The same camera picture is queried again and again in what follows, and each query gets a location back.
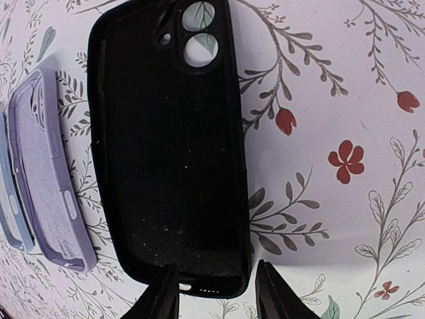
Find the blue phone case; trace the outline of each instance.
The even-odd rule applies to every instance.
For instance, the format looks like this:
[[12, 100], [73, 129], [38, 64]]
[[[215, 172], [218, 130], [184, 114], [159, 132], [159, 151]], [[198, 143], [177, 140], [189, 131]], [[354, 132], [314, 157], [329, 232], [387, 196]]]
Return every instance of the blue phone case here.
[[13, 248], [28, 253], [34, 248], [34, 243], [12, 177], [5, 119], [3, 115], [0, 117], [0, 224], [7, 242]]

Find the red flower bud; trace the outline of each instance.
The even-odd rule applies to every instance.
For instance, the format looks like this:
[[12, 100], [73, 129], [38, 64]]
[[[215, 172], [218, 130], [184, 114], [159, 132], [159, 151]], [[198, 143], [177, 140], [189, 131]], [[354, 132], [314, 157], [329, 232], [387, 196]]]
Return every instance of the red flower bud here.
[[282, 108], [276, 115], [276, 125], [283, 133], [289, 136], [292, 133], [292, 126], [297, 127], [297, 121], [291, 111]]
[[409, 113], [413, 113], [413, 109], [418, 108], [420, 105], [415, 95], [413, 95], [409, 91], [397, 93], [397, 103], [402, 110]]

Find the floral pattern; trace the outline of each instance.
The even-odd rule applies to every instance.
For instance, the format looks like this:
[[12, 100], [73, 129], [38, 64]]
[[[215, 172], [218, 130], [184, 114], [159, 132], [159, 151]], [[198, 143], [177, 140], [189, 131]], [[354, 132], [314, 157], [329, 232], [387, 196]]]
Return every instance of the floral pattern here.
[[[0, 234], [0, 306], [15, 319], [120, 318], [145, 289], [117, 261], [90, 151], [87, 39], [123, 2], [0, 0], [2, 110], [53, 56], [69, 172], [98, 256], [74, 274]], [[229, 0], [253, 258], [272, 261], [321, 319], [422, 318], [424, 5], [328, 2]], [[180, 318], [258, 319], [255, 305], [253, 285], [233, 300], [181, 295]]]

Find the black phone case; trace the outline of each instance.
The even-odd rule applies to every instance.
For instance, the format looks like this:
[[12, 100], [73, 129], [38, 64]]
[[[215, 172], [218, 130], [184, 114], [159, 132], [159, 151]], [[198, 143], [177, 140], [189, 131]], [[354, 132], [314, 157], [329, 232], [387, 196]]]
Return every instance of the black phone case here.
[[[176, 263], [183, 291], [231, 298], [250, 276], [240, 92], [227, 1], [210, 0], [217, 57], [193, 68], [181, 23], [196, 0], [130, 1], [88, 46], [92, 153], [118, 259], [149, 283]], [[161, 45], [162, 35], [171, 40]]]

